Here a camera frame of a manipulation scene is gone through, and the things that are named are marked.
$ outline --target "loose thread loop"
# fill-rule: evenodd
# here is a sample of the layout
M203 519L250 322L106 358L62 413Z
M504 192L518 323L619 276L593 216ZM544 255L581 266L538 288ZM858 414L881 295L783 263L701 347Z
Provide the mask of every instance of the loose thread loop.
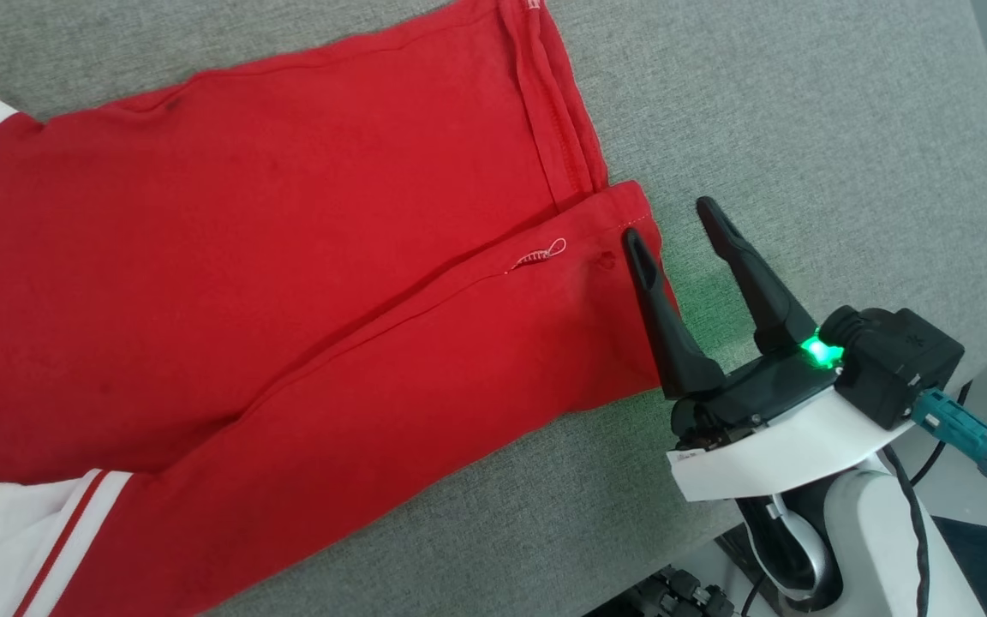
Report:
M556 239L555 242L551 243L551 247L549 247L549 249L533 250L532 253L528 253L524 257L517 259L517 262L514 263L510 270L516 270L517 268L520 268L520 266L528 266L529 263L540 263L542 261L547 261L547 259L551 259L564 250L565 238Z

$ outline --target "gray cushion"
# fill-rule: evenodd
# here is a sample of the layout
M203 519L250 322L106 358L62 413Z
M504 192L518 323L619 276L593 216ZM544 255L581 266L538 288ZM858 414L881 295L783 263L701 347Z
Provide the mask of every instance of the gray cushion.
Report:
M436 4L0 0L0 97L49 117ZM815 319L909 306L966 346L955 383L987 363L987 59L967 0L552 11L613 180L646 188L685 317L726 368L755 354L752 324L699 195ZM581 614L737 522L680 499L671 442L658 393L561 419L216 614Z

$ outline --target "green light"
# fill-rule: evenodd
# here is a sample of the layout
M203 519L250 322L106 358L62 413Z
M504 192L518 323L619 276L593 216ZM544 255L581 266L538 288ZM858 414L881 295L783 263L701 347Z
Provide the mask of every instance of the green light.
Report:
M842 347L830 347L822 343L822 340L817 338L817 333L815 332L814 336L811 336L810 339L802 344L802 348L806 350L807 354L810 354L815 362L822 364L823 367L834 367L840 358L843 357Z

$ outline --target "teal cable plug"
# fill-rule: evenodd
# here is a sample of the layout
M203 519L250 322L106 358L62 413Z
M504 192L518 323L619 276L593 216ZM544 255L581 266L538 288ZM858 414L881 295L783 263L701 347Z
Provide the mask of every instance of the teal cable plug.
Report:
M955 446L977 464L982 476L987 477L987 424L943 390L932 387L917 398L910 415L939 441Z

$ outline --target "red garment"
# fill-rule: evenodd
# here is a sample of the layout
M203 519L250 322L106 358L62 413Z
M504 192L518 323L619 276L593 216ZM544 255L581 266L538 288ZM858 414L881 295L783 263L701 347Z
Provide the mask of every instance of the red garment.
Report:
M655 386L631 224L536 0L0 117L0 482L83 477L10 612L200 612Z

